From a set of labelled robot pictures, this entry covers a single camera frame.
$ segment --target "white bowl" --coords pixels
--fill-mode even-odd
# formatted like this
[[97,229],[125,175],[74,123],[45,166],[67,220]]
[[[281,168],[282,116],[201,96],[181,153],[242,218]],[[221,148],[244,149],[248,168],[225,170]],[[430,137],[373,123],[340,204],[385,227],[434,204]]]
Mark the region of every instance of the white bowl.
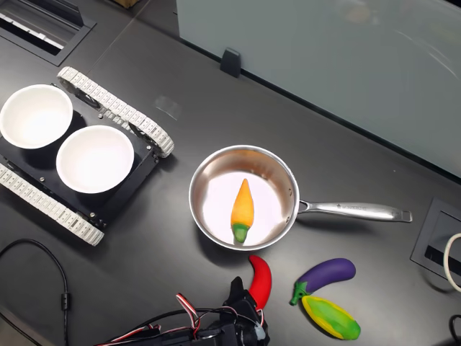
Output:
[[56,169],[72,190],[100,193],[130,173],[135,151],[128,137],[109,126],[95,125],[72,133],[60,147]]
[[8,98],[0,111],[0,133],[24,149],[47,146],[66,133],[72,121],[72,102],[61,89],[31,85]]

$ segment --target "red chili pepper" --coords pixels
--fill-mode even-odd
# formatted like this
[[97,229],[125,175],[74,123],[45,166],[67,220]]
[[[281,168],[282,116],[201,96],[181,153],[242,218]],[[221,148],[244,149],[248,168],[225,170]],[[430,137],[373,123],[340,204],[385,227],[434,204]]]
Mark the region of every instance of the red chili pepper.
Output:
[[249,293],[256,302],[256,309],[264,309],[271,294],[271,270],[262,258],[251,255],[249,259],[254,268],[254,277]]

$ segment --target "toy pepper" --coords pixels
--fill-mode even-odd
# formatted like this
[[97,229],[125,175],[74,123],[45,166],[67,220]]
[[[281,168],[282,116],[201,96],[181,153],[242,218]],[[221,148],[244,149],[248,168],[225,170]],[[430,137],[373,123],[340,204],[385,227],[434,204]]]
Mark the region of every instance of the toy pepper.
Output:
[[243,243],[250,227],[253,226],[254,207],[248,180],[244,179],[230,216],[230,226],[236,241]]
[[254,277],[249,289],[249,293],[256,302],[256,309],[264,309],[271,294],[271,270],[266,261],[264,261],[262,258],[251,255],[249,259],[251,265],[253,265],[254,268]]

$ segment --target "purple eggplant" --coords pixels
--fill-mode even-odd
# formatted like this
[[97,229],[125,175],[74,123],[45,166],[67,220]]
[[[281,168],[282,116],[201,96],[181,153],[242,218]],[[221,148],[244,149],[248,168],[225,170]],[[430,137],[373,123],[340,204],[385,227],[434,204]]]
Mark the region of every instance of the purple eggplant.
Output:
[[330,283],[350,280],[355,276],[354,263],[345,258],[334,258],[310,268],[295,283],[295,293],[290,302],[295,305],[303,296],[309,296]]

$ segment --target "pan handle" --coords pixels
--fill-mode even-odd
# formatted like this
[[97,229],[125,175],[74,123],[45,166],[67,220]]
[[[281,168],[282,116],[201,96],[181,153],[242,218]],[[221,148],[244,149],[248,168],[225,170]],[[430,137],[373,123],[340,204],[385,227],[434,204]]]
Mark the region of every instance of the pan handle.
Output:
[[300,203],[305,205],[306,209],[301,210],[299,214],[316,212],[373,221],[412,222],[413,220],[410,211],[380,204],[354,202],[311,203],[304,200],[300,200]]

